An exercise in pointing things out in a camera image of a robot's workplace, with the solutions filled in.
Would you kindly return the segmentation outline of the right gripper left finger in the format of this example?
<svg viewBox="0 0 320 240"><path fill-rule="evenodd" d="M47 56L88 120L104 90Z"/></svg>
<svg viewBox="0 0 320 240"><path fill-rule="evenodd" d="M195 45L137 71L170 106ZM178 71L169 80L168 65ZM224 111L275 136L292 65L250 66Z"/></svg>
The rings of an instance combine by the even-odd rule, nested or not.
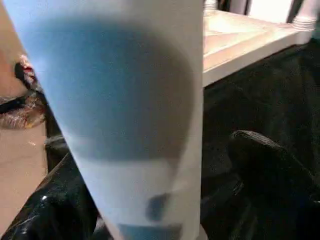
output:
<svg viewBox="0 0 320 240"><path fill-rule="evenodd" d="M3 240L89 240L98 210L71 154L42 180Z"/></svg>

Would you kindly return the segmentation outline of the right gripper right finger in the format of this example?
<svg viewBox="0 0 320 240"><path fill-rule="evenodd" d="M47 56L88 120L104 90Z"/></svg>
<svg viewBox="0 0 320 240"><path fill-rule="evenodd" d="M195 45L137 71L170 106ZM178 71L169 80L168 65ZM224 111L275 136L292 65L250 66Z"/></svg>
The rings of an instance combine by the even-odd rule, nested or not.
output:
<svg viewBox="0 0 320 240"><path fill-rule="evenodd" d="M317 240L320 186L287 149L248 130L229 138L232 168L201 180L210 240Z"/></svg>

